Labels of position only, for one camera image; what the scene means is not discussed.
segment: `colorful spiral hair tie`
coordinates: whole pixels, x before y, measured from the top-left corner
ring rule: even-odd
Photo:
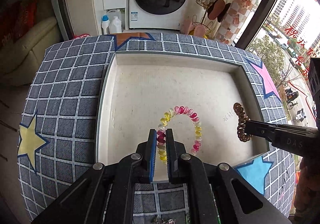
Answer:
[[[168,122],[171,118],[173,118],[175,115],[178,114],[185,114],[189,116],[195,125],[195,133],[196,133],[196,140],[195,144],[191,148],[190,152],[193,155],[196,155],[196,153],[199,151],[202,141],[202,127],[201,122],[199,121],[199,118],[197,117],[197,113],[193,112],[193,109],[189,109],[188,107],[178,107],[175,106],[174,109],[170,108],[169,112],[164,113],[164,117],[160,119],[160,124],[158,125],[158,131],[157,131],[157,147],[158,147],[158,154],[160,156],[160,159],[162,161],[167,160],[167,153],[165,148],[165,131],[167,129]]]

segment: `brown spiral hair tie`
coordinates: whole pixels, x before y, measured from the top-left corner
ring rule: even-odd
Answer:
[[[250,120],[245,114],[244,108],[240,103],[235,103],[233,109],[237,116],[239,117],[239,123],[237,127],[237,135],[240,141],[247,142],[251,139],[251,135],[244,133],[245,123]]]

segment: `yellow star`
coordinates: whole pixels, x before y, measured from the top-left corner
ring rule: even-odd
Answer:
[[[28,156],[30,164],[36,172],[36,150],[39,150],[49,142],[46,141],[39,133],[36,132],[36,116],[35,114],[29,124],[25,126],[22,123],[19,126],[20,144],[18,148],[18,157]]]

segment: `red cloth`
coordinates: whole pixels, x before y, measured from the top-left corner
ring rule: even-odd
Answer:
[[[19,14],[19,8],[20,1],[15,2],[0,14],[0,48],[13,38],[13,28]]]
[[[17,41],[24,36],[34,25],[37,3],[21,3],[19,15],[14,25],[13,40]]]

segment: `white box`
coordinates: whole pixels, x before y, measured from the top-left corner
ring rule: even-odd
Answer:
[[[96,161],[109,165],[134,153],[149,130],[157,129],[164,112],[175,106],[188,106],[198,114],[203,140],[197,156],[203,162],[234,166],[267,152],[263,138],[239,141],[235,102],[252,120],[263,121],[242,66],[183,54],[116,52],[102,89]],[[191,119],[176,115],[168,128],[189,152],[195,140]],[[167,179],[167,166],[157,155],[154,181]]]

